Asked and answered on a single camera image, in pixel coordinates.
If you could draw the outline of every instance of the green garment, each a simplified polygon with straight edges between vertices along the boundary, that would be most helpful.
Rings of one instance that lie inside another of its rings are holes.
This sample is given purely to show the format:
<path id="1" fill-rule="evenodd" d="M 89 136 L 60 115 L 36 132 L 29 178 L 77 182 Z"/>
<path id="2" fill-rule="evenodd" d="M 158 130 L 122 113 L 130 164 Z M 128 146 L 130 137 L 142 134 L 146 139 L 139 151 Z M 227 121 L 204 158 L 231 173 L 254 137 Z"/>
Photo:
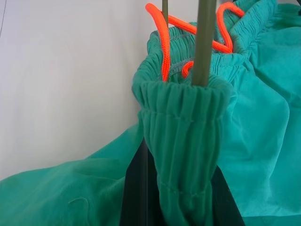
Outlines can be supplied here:
<path id="1" fill-rule="evenodd" d="M 246 14 L 224 14 L 234 53 L 213 51 L 207 88 L 182 78 L 194 36 L 175 27 L 169 83 L 162 82 L 153 32 L 133 80 L 139 123 L 89 158 L 1 181 L 0 226 L 119 225 L 125 172 L 143 137 L 169 225 L 212 225 L 209 181 L 218 161 L 247 226 L 299 226 L 300 7 L 235 4 Z"/>

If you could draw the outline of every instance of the orange drawstring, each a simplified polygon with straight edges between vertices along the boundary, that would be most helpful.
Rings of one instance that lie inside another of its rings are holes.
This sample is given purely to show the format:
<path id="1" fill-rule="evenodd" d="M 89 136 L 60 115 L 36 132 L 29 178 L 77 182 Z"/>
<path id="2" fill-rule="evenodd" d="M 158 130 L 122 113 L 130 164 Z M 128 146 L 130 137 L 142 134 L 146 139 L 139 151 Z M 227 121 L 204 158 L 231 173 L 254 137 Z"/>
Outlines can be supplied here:
<path id="1" fill-rule="evenodd" d="M 162 16 L 162 12 L 155 7 L 153 4 L 148 3 L 145 6 L 146 10 L 153 17 L 155 24 L 157 26 L 159 36 L 161 39 L 161 47 L 163 51 L 163 64 L 162 64 L 162 80 L 167 81 L 168 73 L 170 69 L 170 43 L 169 43 L 169 32 L 168 26 Z M 236 15 L 242 17 L 245 13 L 232 2 L 225 2 L 220 5 L 216 13 L 217 26 L 221 31 L 221 35 L 225 41 L 225 45 L 212 41 L 212 48 L 222 53 L 232 53 L 233 52 L 233 43 L 231 37 L 227 31 L 223 20 L 223 13 L 226 9 L 230 9 Z M 184 22 L 174 16 L 168 16 L 168 22 L 180 29 L 183 29 L 189 33 L 196 34 L 197 28 L 187 22 Z M 193 61 L 186 63 L 182 69 L 182 75 L 186 78 L 189 74 L 189 69 L 193 66 Z"/>

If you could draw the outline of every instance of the white background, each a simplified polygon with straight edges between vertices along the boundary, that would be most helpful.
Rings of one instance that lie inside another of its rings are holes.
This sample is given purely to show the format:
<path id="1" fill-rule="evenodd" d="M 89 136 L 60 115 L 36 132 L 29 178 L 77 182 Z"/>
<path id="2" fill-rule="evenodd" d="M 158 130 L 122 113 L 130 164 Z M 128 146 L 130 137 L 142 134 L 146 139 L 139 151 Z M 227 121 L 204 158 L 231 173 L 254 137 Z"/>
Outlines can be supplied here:
<path id="1" fill-rule="evenodd" d="M 7 0 L 0 179 L 84 158 L 137 121 L 132 78 L 156 30 L 147 2 Z M 152 2 L 161 8 L 161 0 Z M 196 21 L 197 5 L 170 0 L 169 13 Z M 4 6 L 0 0 L 0 22 Z"/>

